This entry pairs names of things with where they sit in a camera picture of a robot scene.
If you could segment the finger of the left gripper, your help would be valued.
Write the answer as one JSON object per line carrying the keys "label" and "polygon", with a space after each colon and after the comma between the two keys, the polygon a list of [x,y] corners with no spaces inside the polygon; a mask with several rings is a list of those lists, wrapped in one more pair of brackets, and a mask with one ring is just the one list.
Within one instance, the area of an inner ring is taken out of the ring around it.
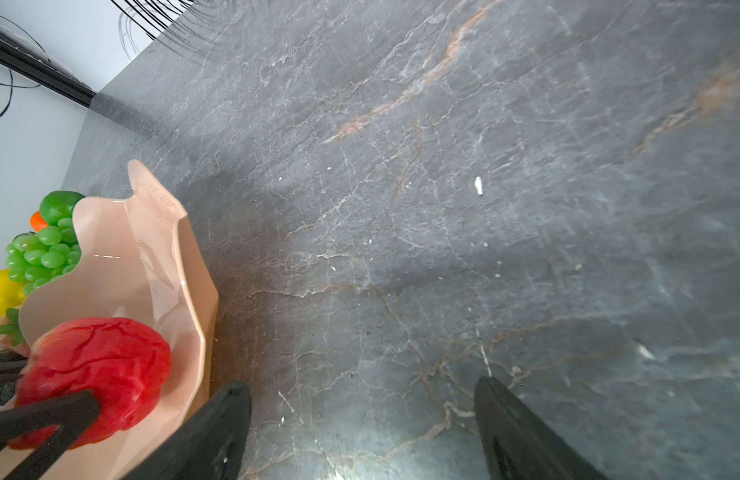
{"label": "finger of the left gripper", "polygon": [[23,377],[28,360],[0,361],[0,383],[15,382]]}
{"label": "finger of the left gripper", "polygon": [[98,420],[100,414],[100,402],[90,390],[0,411],[0,452],[12,439],[55,427],[51,437],[4,479],[40,479]]}

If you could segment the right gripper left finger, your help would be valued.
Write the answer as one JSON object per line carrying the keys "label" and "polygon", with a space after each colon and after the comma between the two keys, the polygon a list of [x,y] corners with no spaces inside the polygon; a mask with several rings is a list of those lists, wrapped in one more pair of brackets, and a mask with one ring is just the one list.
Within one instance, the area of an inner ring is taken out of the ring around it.
{"label": "right gripper left finger", "polygon": [[220,389],[125,477],[144,480],[236,479],[252,414],[247,383]]}

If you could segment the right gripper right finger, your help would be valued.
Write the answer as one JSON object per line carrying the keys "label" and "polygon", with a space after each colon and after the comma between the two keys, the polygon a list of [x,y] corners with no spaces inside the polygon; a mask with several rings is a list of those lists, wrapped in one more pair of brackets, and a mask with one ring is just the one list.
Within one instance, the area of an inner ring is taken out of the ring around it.
{"label": "right gripper right finger", "polygon": [[474,407],[491,478],[606,479],[499,380],[479,378]]}

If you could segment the yellow fake lemon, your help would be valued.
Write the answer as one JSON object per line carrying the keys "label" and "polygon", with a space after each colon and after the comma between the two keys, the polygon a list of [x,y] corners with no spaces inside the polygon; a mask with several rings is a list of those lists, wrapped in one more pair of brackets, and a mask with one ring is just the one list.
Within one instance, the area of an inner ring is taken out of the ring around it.
{"label": "yellow fake lemon", "polygon": [[0,317],[4,316],[9,308],[21,306],[26,296],[23,284],[11,280],[9,270],[0,270]]}

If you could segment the red fake apple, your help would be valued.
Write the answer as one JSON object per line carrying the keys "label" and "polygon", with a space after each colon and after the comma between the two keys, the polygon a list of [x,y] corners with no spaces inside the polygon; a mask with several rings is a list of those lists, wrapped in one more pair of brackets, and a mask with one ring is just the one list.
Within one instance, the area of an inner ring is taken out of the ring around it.
{"label": "red fake apple", "polygon": [[145,324],[129,318],[68,321],[32,346],[15,406],[90,390],[101,415],[73,446],[99,443],[136,426],[154,410],[171,366],[170,345]]}

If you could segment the pink wavy fruit bowl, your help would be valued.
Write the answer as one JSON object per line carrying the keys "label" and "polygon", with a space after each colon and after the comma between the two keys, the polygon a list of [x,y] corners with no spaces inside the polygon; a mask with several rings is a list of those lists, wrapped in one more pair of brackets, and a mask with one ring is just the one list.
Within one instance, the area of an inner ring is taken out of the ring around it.
{"label": "pink wavy fruit bowl", "polygon": [[71,320],[126,317],[161,335],[172,368],[154,409],[137,425],[64,452],[45,479],[159,479],[168,447],[208,401],[219,295],[186,209],[140,161],[128,164],[127,199],[87,197],[74,211],[81,260],[39,287],[20,309],[24,346]]}

